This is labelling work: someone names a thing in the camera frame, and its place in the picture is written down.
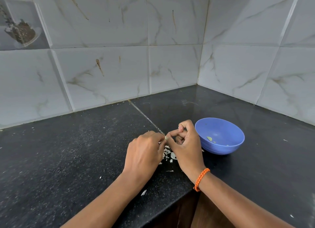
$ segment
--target white debris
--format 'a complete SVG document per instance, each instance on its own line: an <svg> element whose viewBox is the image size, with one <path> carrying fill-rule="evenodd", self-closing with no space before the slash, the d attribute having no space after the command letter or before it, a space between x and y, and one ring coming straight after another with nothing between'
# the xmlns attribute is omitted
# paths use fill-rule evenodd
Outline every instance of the white debris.
<svg viewBox="0 0 315 228"><path fill-rule="evenodd" d="M171 152L171 158L177 160L175 153Z"/></svg>

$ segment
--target plastic bowl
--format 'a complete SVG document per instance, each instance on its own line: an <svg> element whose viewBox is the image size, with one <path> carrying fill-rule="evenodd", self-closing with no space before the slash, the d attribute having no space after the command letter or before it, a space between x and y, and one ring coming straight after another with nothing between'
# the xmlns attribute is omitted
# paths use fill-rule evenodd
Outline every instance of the plastic bowl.
<svg viewBox="0 0 315 228"><path fill-rule="evenodd" d="M218 118L203 118L196 122L201 146L208 152L226 155L237 150L245 140L243 131L235 124Z"/></svg>

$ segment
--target tiled wall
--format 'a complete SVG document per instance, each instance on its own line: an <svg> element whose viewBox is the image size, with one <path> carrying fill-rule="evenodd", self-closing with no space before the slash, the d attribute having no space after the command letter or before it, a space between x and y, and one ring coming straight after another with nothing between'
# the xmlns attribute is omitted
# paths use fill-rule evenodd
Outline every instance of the tiled wall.
<svg viewBox="0 0 315 228"><path fill-rule="evenodd" d="M315 125L315 0L210 0L198 84Z"/></svg>
<svg viewBox="0 0 315 228"><path fill-rule="evenodd" d="M196 84L208 3L0 0L0 129Z"/></svg>

